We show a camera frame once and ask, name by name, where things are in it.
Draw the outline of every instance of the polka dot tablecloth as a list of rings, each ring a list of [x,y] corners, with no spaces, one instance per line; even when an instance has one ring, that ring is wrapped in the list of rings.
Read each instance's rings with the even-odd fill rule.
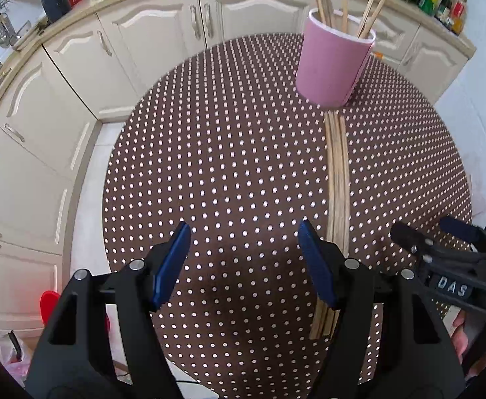
[[[325,235],[324,112],[295,89],[301,35],[266,34],[185,61],[136,106],[111,154],[103,200],[117,271],[166,241],[192,245],[153,324],[166,357],[222,396],[306,397],[327,339],[309,340],[316,294],[298,223]],[[346,118],[350,256],[384,271],[412,265],[389,239],[395,220],[459,247],[437,227],[471,220],[467,179],[443,122],[406,79],[370,60]],[[381,307],[360,381],[372,378]]]

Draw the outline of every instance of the blue gripper pad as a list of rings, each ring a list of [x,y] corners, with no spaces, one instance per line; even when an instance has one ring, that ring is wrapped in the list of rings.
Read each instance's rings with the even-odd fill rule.
[[[452,234],[467,243],[474,243],[480,239],[478,228],[468,225],[451,216],[445,216],[439,221],[439,227],[442,231]]]
[[[168,253],[154,278],[153,304],[159,309],[171,297],[180,270],[191,247],[191,228],[181,222],[167,243]]]
[[[333,274],[322,257],[319,243],[320,239],[311,222],[302,221],[298,228],[298,245],[306,258],[311,281],[321,300],[334,308],[337,296],[333,286]]]

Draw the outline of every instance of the bundle of chopsticks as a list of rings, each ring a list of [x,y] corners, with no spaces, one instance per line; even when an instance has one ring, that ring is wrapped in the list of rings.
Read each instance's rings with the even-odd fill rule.
[[[365,7],[363,16],[361,18],[361,23],[355,33],[358,38],[365,39],[372,28],[372,25],[376,21],[376,18],[380,15],[381,9],[387,0],[380,0],[376,10],[369,18],[369,13],[374,4],[374,0],[369,0],[369,3]],[[329,27],[336,29],[335,26],[335,15],[333,13],[332,2],[330,0],[317,0],[318,13],[321,17],[321,22]],[[348,33],[348,0],[342,0],[342,21],[341,21],[341,31],[343,33]]]
[[[350,241],[350,170],[345,118],[335,111],[324,115],[326,149],[328,156],[328,226],[326,240],[334,242],[345,257]],[[327,307],[317,298],[309,333],[310,339],[331,335],[339,319],[339,311]]]

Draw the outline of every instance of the white cup rim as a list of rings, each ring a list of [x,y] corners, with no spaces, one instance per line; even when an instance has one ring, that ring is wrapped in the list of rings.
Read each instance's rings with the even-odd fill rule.
[[[319,21],[317,18],[315,18],[315,14],[318,12],[318,8],[315,7],[314,9],[311,9],[309,11],[309,19],[311,22],[313,22],[315,25],[317,25],[318,27],[320,27],[321,29],[324,29],[332,34],[335,34],[336,36],[340,36],[344,39],[348,39],[348,40],[352,40],[354,42],[359,42],[360,44],[372,44],[375,42],[376,40],[376,32],[371,29],[370,30],[370,34],[369,34],[369,37],[367,39],[361,39],[361,38],[357,38],[355,36],[351,36],[350,34],[347,34],[347,33],[343,33],[342,31],[340,30],[337,30],[337,29],[334,29],[330,26],[327,26],[326,24],[322,23],[321,21]],[[340,15],[342,16],[342,11],[341,10],[334,10],[333,11],[334,14],[336,15]],[[359,18],[356,18],[355,16],[352,16],[352,15],[348,15],[348,19],[350,19],[351,21],[355,22],[356,24],[360,24],[361,23],[361,19]]]

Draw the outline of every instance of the cabinet door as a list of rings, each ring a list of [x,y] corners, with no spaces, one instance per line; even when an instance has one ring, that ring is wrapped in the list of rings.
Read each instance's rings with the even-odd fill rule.
[[[141,94],[175,66],[206,49],[199,0],[127,0],[98,16],[117,58]]]
[[[96,123],[43,48],[25,63],[0,103],[0,127],[72,181]]]
[[[61,293],[62,257],[0,243],[0,329],[43,326],[40,295]]]
[[[398,71],[434,104],[467,61],[457,49],[420,27]]]
[[[333,3],[334,7],[342,8],[341,0],[333,0]],[[366,4],[365,0],[348,0],[348,13],[361,18]],[[372,26],[376,33],[374,51],[398,61],[402,60],[418,28],[418,22],[408,19],[392,9],[383,8]]]
[[[93,14],[44,44],[51,59],[90,111],[102,121],[124,121],[140,98]]]
[[[0,129],[0,242],[61,255],[72,187]]]
[[[259,33],[300,33],[315,0],[200,0],[209,47]]]

